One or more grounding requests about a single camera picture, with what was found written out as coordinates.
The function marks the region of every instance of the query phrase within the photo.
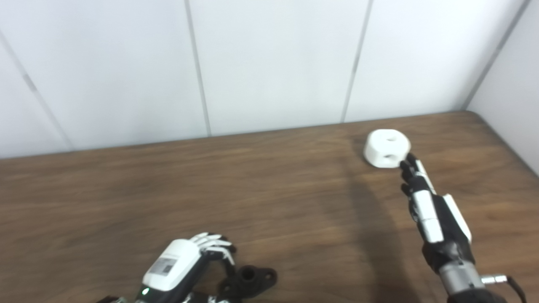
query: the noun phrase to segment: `hole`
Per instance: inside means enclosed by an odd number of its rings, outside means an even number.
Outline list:
[[[254,269],[247,267],[241,271],[241,278],[244,281],[252,281],[254,279]]]

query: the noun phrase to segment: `qr code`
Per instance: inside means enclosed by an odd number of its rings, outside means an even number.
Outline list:
[[[174,267],[174,264],[176,264],[176,261],[177,259],[159,258],[151,266],[148,272],[166,277],[170,273],[170,270],[172,269],[172,267]]]

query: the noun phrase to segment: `white object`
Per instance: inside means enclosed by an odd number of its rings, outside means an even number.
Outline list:
[[[377,129],[367,137],[363,155],[375,167],[395,168],[410,151],[410,140],[394,129]]]

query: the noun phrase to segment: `silver cylinder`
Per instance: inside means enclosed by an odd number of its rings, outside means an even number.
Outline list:
[[[440,278],[449,295],[474,288],[485,288],[475,265],[468,261],[452,261],[440,268]]]

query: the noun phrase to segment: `wood grain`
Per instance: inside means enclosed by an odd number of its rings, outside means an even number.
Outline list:
[[[212,231],[239,265],[278,271],[253,302],[445,302],[399,170],[361,156],[377,128],[405,133],[455,197],[480,272],[511,274],[539,300],[539,179],[468,112],[2,160],[3,300],[132,298],[171,240]],[[222,277],[216,264],[197,288]]]

